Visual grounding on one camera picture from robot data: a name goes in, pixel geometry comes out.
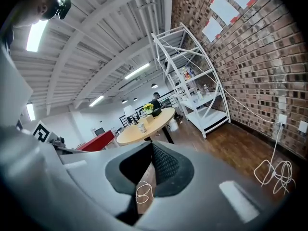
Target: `white metal shelf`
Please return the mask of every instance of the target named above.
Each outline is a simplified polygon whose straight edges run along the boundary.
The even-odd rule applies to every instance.
[[[229,108],[227,105],[227,99],[221,86],[219,77],[205,50],[202,48],[201,44],[197,41],[191,31],[189,31],[188,28],[183,23],[181,23],[180,27],[178,28],[174,28],[157,36],[152,34],[152,36],[156,44],[156,51],[158,56],[157,60],[161,68],[163,69],[166,77],[168,78],[173,90],[175,91],[174,97],[179,101],[179,104],[184,111],[186,119],[190,120],[202,132],[204,138],[206,138],[206,134],[211,130],[219,127],[225,122],[230,122],[231,120]],[[194,48],[190,50],[181,48],[185,37],[190,37],[193,40],[195,44]],[[160,59],[161,55],[166,56],[166,58]],[[186,67],[196,55],[201,56],[206,61],[209,66],[209,69],[198,74],[195,77],[185,80],[183,74],[180,73],[179,69],[181,67]],[[167,68],[165,68],[164,66],[165,59],[167,59],[168,62]],[[172,78],[171,73],[173,71],[178,78],[177,81]],[[190,90],[188,90],[189,87],[187,84],[209,73],[213,74],[212,79],[216,84],[215,92],[211,92],[209,96],[203,95],[202,99],[198,99],[194,103],[193,100],[195,97],[191,95]],[[184,94],[180,93],[183,92],[183,90],[188,97],[188,99],[185,101],[182,100]],[[217,96],[221,96],[225,111],[219,111],[212,108]],[[206,103],[209,103],[208,107],[201,107]],[[188,113],[186,108],[192,109],[193,112]]]
[[[185,105],[186,107],[193,110],[194,108],[198,108],[198,107],[210,102],[211,100],[213,100],[217,96],[221,95],[220,92],[218,92],[217,94],[215,94],[215,92],[211,92],[210,94],[211,95],[209,95],[209,96],[202,95],[203,99],[198,99],[196,103],[194,103],[193,100],[188,99],[186,101],[180,101],[180,104]]]

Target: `tangled cable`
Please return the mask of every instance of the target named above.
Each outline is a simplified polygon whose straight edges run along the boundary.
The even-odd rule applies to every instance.
[[[199,68],[199,66],[197,66],[195,63],[193,63],[190,59],[188,59],[185,55],[182,55],[183,57],[185,57],[190,63],[192,63],[193,65],[195,65],[197,68]],[[216,84],[218,84],[215,80],[213,80],[208,74],[206,74],[212,81],[214,81]],[[269,123],[272,123],[272,124],[278,124],[280,122],[272,122],[272,121],[268,121],[266,119],[263,119],[261,116],[257,115],[256,113],[254,113],[253,111],[251,111],[249,108],[247,108],[245,105],[243,105],[240,101],[238,101],[236,98],[234,98],[230,93],[228,93],[221,85],[220,87],[230,96],[232,97],[236,102],[238,102],[241,106],[243,106],[245,109],[247,109],[248,111],[250,111],[251,113],[253,113],[255,116],[259,117],[260,119],[262,119],[263,121],[266,121],[266,122],[269,122]],[[277,146],[277,142],[278,142],[278,138],[279,138],[279,134],[280,134],[280,131],[282,129],[282,123],[280,124],[280,128],[279,128],[279,131],[278,131],[278,134],[277,134],[277,139],[276,139],[276,143],[275,143],[275,147],[274,147],[274,152],[273,152],[273,155],[271,157],[271,160],[270,162],[268,160],[264,160],[255,170],[254,170],[254,175],[256,177],[256,179],[261,183],[261,187],[263,185],[267,185],[269,184],[269,182],[273,179],[273,178],[276,178],[278,181],[276,182],[275,186],[274,186],[274,189],[273,189],[273,194],[276,194],[281,188],[284,188],[284,193],[287,191],[287,184],[290,183],[291,181],[294,182],[294,185],[296,187],[296,183],[295,183],[295,180],[292,178],[292,164],[290,161],[281,161],[276,167],[273,166],[272,164],[272,161],[273,161],[273,158],[274,158],[274,155],[275,155],[275,151],[276,151],[276,146]],[[269,163],[269,170],[266,174],[266,176],[264,177],[263,181],[261,181],[257,175],[256,175],[256,170],[258,168],[260,168],[262,166],[263,163],[265,162],[268,162]],[[277,174],[277,171],[276,169],[279,167],[279,165],[282,164],[282,168],[281,168],[281,174]],[[272,174],[271,174],[271,177],[270,179],[267,181],[267,182],[264,182],[266,180],[266,177],[269,175],[271,169],[273,170]],[[285,170],[287,170],[287,173],[288,173],[288,176],[284,176],[284,172]],[[279,182],[281,183],[281,187],[276,189]]]
[[[153,197],[153,190],[152,190],[152,186],[149,184],[149,183],[147,183],[146,181],[143,181],[143,180],[141,180],[141,181],[139,181],[139,183],[140,182],[144,182],[145,184],[143,184],[142,186],[140,186],[140,187],[138,187],[137,188],[137,190],[136,190],[136,202],[138,203],[138,204],[144,204],[145,202],[147,202],[148,200],[149,200],[149,196],[147,195],[147,193],[151,190],[151,194],[152,194],[152,198],[154,198]],[[141,188],[141,187],[144,187],[144,186],[149,186],[149,190],[146,192],[146,193],[144,193],[144,194],[142,194],[142,195],[139,195],[138,194],[138,190]],[[141,198],[141,197],[147,197],[147,199],[145,200],[145,201],[143,201],[143,202],[138,202],[138,198]]]

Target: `person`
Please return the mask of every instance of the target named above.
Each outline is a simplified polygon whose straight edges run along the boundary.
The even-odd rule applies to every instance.
[[[31,26],[39,20],[51,19],[58,5],[58,0],[5,0],[1,3],[6,17],[1,18],[0,37],[8,53],[15,27]]]
[[[161,109],[167,108],[166,103],[163,103],[162,105],[159,103],[159,101],[158,101],[158,98],[159,98],[159,97],[160,97],[160,96],[159,96],[159,93],[158,93],[157,91],[153,93],[153,99],[152,99],[152,101],[150,101],[150,103],[153,104],[153,109],[157,109],[157,108],[161,108]],[[175,118],[175,119],[182,119],[183,116],[182,116],[182,115],[179,115],[177,112],[175,112],[174,118]]]

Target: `ceiling light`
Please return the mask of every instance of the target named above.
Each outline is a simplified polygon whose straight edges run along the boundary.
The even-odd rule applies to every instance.
[[[100,100],[102,100],[104,98],[104,96],[99,96],[97,99],[95,99],[89,106],[93,107],[94,105],[96,105]]]
[[[130,77],[132,77],[133,75],[135,75],[136,73],[142,71],[143,69],[145,69],[146,67],[150,66],[149,63],[143,65],[142,67],[136,69],[134,72],[130,73],[129,75],[125,76],[125,79],[129,79]]]
[[[30,33],[27,42],[27,51],[37,52],[39,47],[39,42],[47,25],[47,21],[39,21],[38,23],[31,26]]]
[[[28,114],[29,114],[30,121],[34,121],[35,115],[34,115],[33,103],[28,103],[26,105],[26,107],[27,107],[27,111],[28,111]]]

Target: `round wooden table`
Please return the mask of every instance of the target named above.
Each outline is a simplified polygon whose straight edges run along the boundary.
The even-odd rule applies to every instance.
[[[165,108],[162,109],[162,112],[154,117],[154,120],[150,123],[144,122],[144,126],[146,128],[145,133],[141,133],[138,125],[132,125],[126,129],[117,137],[116,141],[120,145],[132,144],[141,140],[149,140],[149,137],[155,134],[158,130],[162,129],[168,142],[173,143],[172,138],[170,137],[167,128],[165,127],[166,124],[173,118],[175,114],[174,108]]]

